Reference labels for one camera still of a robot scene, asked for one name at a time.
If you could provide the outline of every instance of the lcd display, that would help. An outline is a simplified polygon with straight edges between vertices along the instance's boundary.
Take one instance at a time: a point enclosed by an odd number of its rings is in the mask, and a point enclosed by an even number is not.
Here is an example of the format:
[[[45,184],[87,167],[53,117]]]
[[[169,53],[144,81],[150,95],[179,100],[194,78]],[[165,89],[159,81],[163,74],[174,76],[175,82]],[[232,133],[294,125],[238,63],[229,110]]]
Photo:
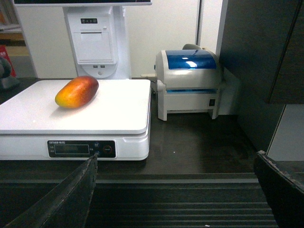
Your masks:
[[[54,145],[55,154],[90,154],[89,145]]]
[[[14,0],[15,4],[90,4],[90,3],[115,3],[115,4],[143,4],[150,3],[151,0]]]

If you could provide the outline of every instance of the white wall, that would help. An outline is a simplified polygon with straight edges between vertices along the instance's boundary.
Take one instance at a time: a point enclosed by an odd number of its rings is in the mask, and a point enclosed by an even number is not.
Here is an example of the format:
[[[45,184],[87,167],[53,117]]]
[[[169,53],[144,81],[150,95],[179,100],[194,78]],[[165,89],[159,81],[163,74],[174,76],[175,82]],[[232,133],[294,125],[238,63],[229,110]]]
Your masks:
[[[18,7],[17,13],[37,77],[76,77],[62,7]]]
[[[132,77],[153,74],[161,50],[195,44],[198,0],[153,0],[151,6],[126,7]]]
[[[205,47],[220,55],[228,0],[204,0],[202,4],[202,25],[200,40],[201,47]]]
[[[304,161],[304,105],[286,105],[267,155],[275,161]]]

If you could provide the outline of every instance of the gray cabinet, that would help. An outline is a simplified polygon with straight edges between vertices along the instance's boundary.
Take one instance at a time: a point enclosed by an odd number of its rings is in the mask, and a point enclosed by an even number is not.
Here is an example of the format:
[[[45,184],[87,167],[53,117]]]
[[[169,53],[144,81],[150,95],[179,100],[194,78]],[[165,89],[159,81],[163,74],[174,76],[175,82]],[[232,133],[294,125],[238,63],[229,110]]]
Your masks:
[[[304,104],[302,0],[229,0],[220,61],[269,104]]]

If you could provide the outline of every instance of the label printer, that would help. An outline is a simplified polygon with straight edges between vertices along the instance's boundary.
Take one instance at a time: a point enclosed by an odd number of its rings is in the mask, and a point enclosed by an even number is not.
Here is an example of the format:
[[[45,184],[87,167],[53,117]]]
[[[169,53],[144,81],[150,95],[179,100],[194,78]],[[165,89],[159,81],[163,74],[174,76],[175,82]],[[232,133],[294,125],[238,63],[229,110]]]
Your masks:
[[[219,114],[222,69],[206,49],[162,50],[156,55],[158,118],[169,113]]]

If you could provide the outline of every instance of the mango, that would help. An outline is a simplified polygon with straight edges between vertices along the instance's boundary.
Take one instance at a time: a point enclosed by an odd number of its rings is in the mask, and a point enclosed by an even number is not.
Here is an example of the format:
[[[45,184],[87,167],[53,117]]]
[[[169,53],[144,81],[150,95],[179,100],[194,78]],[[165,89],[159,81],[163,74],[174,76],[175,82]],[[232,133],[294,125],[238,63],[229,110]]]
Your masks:
[[[92,76],[76,77],[57,93],[55,102],[63,108],[79,108],[92,100],[98,87],[98,81]]]

